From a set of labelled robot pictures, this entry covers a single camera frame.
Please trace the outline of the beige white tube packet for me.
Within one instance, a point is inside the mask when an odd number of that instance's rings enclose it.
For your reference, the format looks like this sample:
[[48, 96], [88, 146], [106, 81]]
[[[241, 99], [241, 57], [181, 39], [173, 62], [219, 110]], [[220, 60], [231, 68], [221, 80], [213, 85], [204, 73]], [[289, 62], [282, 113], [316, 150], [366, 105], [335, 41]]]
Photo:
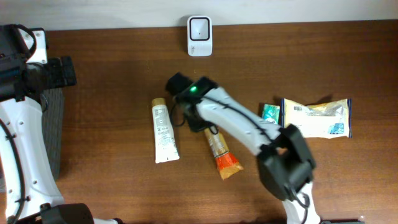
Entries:
[[160, 164], [180, 159], [175, 143], [173, 126], [164, 98], [152, 100], [152, 117], [155, 139], [155, 163]]

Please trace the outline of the orange pasta packet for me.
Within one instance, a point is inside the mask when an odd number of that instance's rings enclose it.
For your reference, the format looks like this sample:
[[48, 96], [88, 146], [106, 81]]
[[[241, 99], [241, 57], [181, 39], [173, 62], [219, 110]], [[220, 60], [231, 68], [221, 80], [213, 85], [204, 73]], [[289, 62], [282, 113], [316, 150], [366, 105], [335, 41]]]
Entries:
[[229, 150], [229, 147], [221, 133], [213, 134], [211, 129], [204, 130], [205, 136], [210, 145], [216, 167], [220, 177], [225, 180], [244, 169], [237, 158]]

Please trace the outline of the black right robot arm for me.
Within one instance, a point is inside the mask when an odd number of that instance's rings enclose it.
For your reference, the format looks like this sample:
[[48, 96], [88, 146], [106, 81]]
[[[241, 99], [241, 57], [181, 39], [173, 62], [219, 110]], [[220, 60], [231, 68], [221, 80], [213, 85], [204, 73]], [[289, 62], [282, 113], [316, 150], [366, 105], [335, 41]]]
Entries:
[[207, 77], [176, 73], [165, 89], [193, 132], [224, 129], [256, 157], [263, 186], [279, 199], [287, 223], [321, 223], [312, 197], [316, 162], [299, 129], [267, 122]]

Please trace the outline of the teal tissue pack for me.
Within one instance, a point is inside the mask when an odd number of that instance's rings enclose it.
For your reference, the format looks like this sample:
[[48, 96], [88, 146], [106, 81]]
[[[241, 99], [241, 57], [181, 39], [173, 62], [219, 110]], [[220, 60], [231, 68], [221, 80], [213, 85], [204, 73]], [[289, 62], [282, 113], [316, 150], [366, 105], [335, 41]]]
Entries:
[[262, 118], [270, 123], [278, 124], [280, 115], [280, 106], [264, 104], [262, 109]]

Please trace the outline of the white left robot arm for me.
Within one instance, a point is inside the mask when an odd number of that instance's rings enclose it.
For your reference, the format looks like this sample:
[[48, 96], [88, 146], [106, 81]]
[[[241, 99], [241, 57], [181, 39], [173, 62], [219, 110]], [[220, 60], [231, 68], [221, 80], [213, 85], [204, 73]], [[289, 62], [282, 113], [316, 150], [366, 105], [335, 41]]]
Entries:
[[42, 28], [1, 26], [1, 165], [7, 223], [102, 223], [84, 203], [66, 204], [42, 132], [45, 90], [76, 85], [72, 59], [47, 57]]

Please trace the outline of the yellow noodle packet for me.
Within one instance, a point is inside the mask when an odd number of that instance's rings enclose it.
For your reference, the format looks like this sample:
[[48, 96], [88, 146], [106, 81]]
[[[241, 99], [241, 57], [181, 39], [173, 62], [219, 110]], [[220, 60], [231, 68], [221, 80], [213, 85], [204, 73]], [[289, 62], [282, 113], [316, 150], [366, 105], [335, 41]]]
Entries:
[[283, 98], [281, 126], [293, 124], [305, 138], [351, 138], [351, 112], [351, 99], [305, 106]]

